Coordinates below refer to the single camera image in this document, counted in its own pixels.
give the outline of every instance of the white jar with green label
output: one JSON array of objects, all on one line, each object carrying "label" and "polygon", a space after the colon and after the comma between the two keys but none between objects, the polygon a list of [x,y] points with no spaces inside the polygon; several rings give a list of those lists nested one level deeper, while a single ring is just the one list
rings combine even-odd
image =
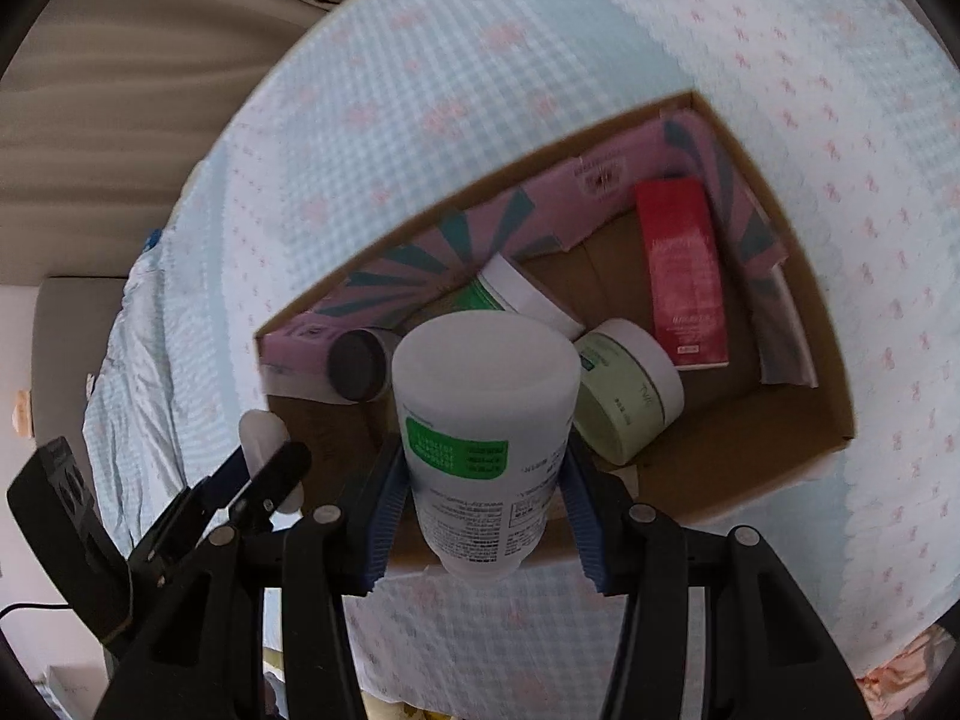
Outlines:
[{"label": "white jar with green label", "polygon": [[392,361],[416,517],[454,576],[488,584],[544,533],[580,384],[573,344],[520,314],[431,319]]},{"label": "white jar with green label", "polygon": [[626,319],[576,343],[583,376],[574,425],[604,460],[622,466],[683,413],[683,384],[664,348]]},{"label": "white jar with green label", "polygon": [[458,310],[512,311],[553,327],[570,341],[579,338],[583,324],[560,304],[544,285],[502,254],[495,254],[455,298]]}]

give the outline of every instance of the screw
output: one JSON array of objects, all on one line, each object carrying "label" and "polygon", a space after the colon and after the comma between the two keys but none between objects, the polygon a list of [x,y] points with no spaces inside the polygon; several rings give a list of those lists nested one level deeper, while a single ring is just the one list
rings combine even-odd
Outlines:
[{"label": "screw", "polygon": [[210,533],[210,543],[215,547],[222,547],[233,541],[234,529],[229,525],[221,525],[213,533]]},{"label": "screw", "polygon": [[340,519],[341,514],[340,507],[327,504],[326,506],[320,506],[318,509],[315,509],[313,518],[318,525],[329,525],[331,522],[336,522]]},{"label": "screw", "polygon": [[630,507],[630,519],[641,525],[649,525],[656,519],[656,509],[645,503],[633,504]]},{"label": "screw", "polygon": [[760,534],[746,525],[741,525],[736,531],[733,531],[733,537],[745,547],[755,547],[760,543]]}]

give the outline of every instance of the green label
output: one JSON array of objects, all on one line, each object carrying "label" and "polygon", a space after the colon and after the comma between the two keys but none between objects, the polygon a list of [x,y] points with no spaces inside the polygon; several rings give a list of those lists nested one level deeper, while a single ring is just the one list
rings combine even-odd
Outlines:
[{"label": "green label", "polygon": [[472,279],[457,295],[457,308],[460,311],[503,311],[503,306],[477,279]]},{"label": "green label", "polygon": [[507,467],[508,442],[471,442],[437,433],[407,418],[407,440],[419,459],[464,479],[496,479]]}]

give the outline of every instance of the pink box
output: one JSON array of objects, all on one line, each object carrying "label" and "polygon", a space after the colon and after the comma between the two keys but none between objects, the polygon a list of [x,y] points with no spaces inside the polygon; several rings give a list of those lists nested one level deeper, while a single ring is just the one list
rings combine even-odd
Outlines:
[{"label": "pink box", "polygon": [[679,370],[728,365],[720,265],[703,185],[696,178],[642,181],[634,194],[656,340]]}]

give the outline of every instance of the mattress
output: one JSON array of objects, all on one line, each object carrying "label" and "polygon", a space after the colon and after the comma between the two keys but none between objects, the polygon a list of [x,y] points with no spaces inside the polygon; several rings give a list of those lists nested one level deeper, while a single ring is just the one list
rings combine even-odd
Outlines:
[{"label": "mattress", "polygon": [[[233,450],[265,405],[253,334],[296,295],[518,156],[691,88],[779,196],[858,422],[800,483],[701,524],[757,527],[854,671],[893,656],[960,575],[960,76],[900,0],[349,0],[253,93],[134,268],[85,425],[114,536]],[[597,714],[622,602],[570,560],[485,592],[388,578],[346,608],[374,695],[555,718]]]}]

